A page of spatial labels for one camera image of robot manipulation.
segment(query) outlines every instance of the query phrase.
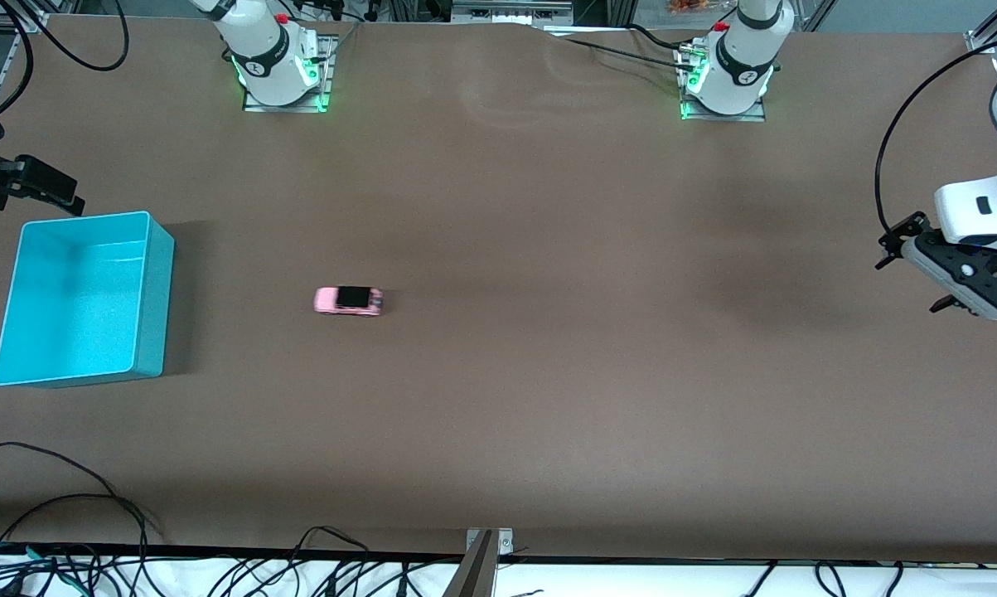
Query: robotic arm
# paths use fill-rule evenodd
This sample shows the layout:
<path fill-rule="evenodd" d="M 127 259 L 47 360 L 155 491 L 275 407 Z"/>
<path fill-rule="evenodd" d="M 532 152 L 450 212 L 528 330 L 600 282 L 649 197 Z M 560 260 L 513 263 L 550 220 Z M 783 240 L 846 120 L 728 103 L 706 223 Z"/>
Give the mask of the robotic arm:
<path fill-rule="evenodd" d="M 728 29 L 716 27 L 694 40 L 703 56 L 690 60 L 698 70 L 687 80 L 687 94 L 716 114 L 748 112 L 767 91 L 793 19 L 787 0 L 741 0 Z"/>
<path fill-rule="evenodd" d="M 990 112 L 997 129 L 997 84 Z M 963 307 L 997 321 L 997 177 L 954 182 L 934 199 L 941 227 L 920 211 L 910 215 L 879 239 L 886 256 L 877 269 L 903 257 L 950 292 L 931 311 Z"/>
<path fill-rule="evenodd" d="M 320 83 L 317 34 L 278 20 L 266 0 L 190 0 L 218 27 L 233 53 L 240 83 L 260 103 L 283 106 Z"/>

